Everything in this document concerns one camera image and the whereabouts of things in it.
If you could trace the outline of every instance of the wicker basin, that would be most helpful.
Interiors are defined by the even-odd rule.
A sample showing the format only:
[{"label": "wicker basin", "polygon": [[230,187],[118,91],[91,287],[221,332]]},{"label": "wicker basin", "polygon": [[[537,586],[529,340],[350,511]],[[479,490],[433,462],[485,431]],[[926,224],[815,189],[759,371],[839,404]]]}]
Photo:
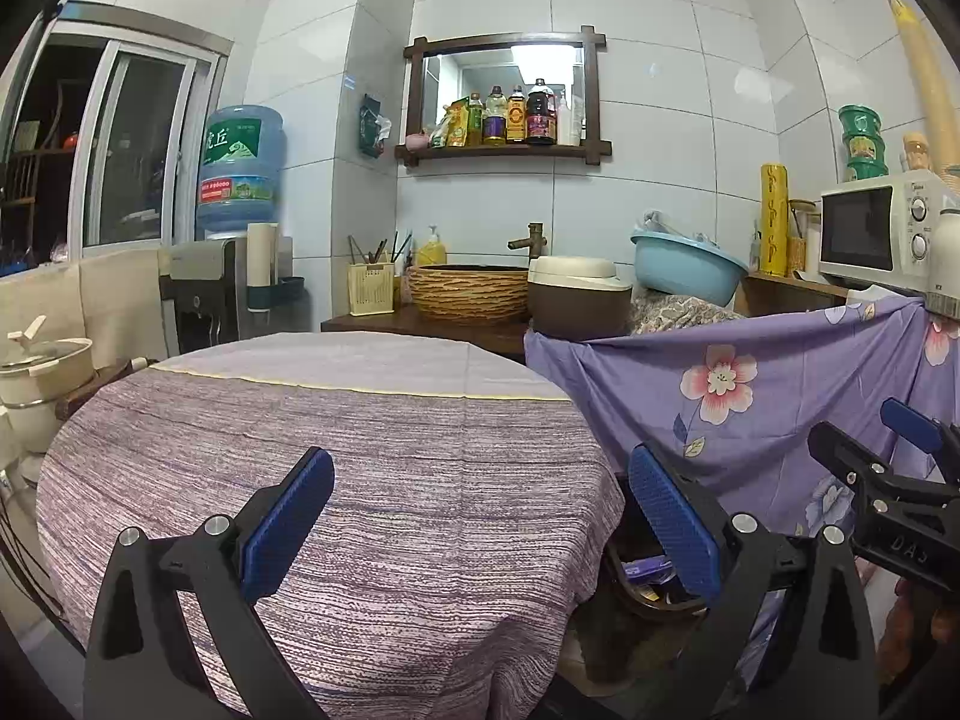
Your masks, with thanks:
[{"label": "wicker basin", "polygon": [[496,324],[527,313],[527,269],[426,265],[410,271],[410,295],[431,319]]}]

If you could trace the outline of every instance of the faucet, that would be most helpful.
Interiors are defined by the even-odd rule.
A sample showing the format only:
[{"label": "faucet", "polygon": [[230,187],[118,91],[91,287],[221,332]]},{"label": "faucet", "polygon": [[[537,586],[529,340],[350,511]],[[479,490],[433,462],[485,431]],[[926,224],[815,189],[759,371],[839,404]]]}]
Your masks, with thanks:
[{"label": "faucet", "polygon": [[519,238],[516,241],[507,242],[507,248],[530,248],[530,259],[536,260],[546,251],[546,238],[544,237],[544,225],[539,221],[531,221],[530,235],[526,238]]}]

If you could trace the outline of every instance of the green bowl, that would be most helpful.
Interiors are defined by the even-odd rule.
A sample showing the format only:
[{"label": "green bowl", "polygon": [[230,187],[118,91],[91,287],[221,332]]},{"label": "green bowl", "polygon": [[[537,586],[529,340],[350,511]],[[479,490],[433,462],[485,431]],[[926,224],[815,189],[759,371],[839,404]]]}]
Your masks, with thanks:
[{"label": "green bowl", "polygon": [[867,135],[864,132],[856,132],[853,135],[843,136],[844,146],[847,147],[847,159],[872,159],[874,162],[882,162],[884,165],[886,159],[886,145],[880,135]]},{"label": "green bowl", "polygon": [[866,157],[854,157],[847,162],[847,181],[859,181],[862,178],[878,178],[887,175],[889,170],[882,162]]},{"label": "green bowl", "polygon": [[837,111],[837,116],[840,124],[843,124],[844,135],[863,133],[880,136],[880,116],[875,110],[862,105],[844,105]]}]

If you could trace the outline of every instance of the soap dispenser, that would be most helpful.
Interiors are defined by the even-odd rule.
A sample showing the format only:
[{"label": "soap dispenser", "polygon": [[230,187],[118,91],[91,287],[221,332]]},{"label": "soap dispenser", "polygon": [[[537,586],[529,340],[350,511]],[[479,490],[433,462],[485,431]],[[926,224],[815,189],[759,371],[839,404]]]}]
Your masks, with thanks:
[{"label": "soap dispenser", "polygon": [[437,225],[430,225],[430,239],[416,252],[416,264],[446,265],[446,247],[437,235]]}]

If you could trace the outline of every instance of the pink flower print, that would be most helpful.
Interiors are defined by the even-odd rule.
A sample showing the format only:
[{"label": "pink flower print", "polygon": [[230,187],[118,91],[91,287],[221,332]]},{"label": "pink flower print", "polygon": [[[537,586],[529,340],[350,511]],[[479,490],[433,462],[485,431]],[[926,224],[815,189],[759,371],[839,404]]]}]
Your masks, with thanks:
[{"label": "pink flower print", "polygon": [[747,382],[757,376],[757,361],[749,354],[736,356],[728,343],[707,347],[707,365],[695,365],[683,372],[680,392],[690,400],[700,399],[700,418],[712,425],[723,424],[731,410],[745,412],[754,402]]},{"label": "pink flower print", "polygon": [[923,340],[923,354],[930,365],[942,365],[947,360],[951,338],[960,338],[960,325],[946,317],[932,317]]}]

